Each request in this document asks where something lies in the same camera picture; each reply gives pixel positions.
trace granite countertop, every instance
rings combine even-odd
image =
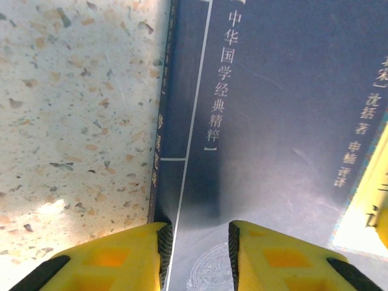
[[[57,252],[146,223],[168,10],[2,0],[5,290]]]

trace table surface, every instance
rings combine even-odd
[[[2,0],[0,286],[146,223],[168,0]]]

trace vertical white line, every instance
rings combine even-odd
[[[166,280],[166,282],[167,282],[166,283],[166,291],[169,291],[169,287],[170,287],[170,277],[171,277],[172,263],[173,263],[173,259],[174,259],[174,251],[175,251],[175,243],[176,243],[176,233],[178,231],[179,217],[180,217],[180,214],[181,214],[184,184],[185,184],[185,181],[186,181],[186,173],[187,173],[187,164],[189,163],[189,155],[190,155],[190,148],[191,148],[192,137],[193,137],[193,128],[194,128],[194,120],[195,120],[195,113],[196,113],[196,105],[198,103],[198,93],[199,93],[199,87],[200,87],[200,84],[201,84],[202,68],[203,68],[204,57],[205,57],[207,33],[209,31],[210,15],[212,14],[213,0],[205,0],[205,1],[209,2],[209,7],[207,9],[207,17],[206,17],[206,25],[205,25],[205,32],[204,32],[204,40],[203,40],[203,43],[202,43],[201,59],[199,61],[198,78],[196,80],[196,89],[195,89],[193,113],[192,113],[192,120],[191,120],[191,123],[190,123],[189,140],[187,142],[186,160],[185,160],[184,168],[183,168],[183,179],[182,179],[182,185],[181,185],[181,193],[179,195],[178,213],[176,214],[176,223],[175,223],[174,238],[173,238],[173,243],[172,243],[172,252],[171,252],[170,266],[169,266],[169,272],[167,274],[167,280]]]

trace dark blue book cover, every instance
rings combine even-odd
[[[233,219],[330,245],[387,122],[387,19],[385,0],[172,2],[149,210],[175,230],[166,290],[233,290]],[[345,255],[388,289],[387,261]]]

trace book spine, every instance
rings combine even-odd
[[[170,19],[169,27],[167,30],[167,42],[166,52],[164,54],[164,67],[161,93],[159,97],[159,114],[156,128],[156,139],[155,139],[155,153],[153,159],[152,175],[151,175],[151,188],[150,188],[150,200],[148,210],[148,223],[153,222],[153,216],[155,213],[156,195],[158,192],[159,182],[159,170],[160,170],[160,159],[162,152],[165,118],[167,108],[169,104],[169,89],[170,89],[170,75],[173,64],[173,51],[174,51],[174,39],[175,39],[175,26],[178,14],[178,0],[171,0],[170,3]]]

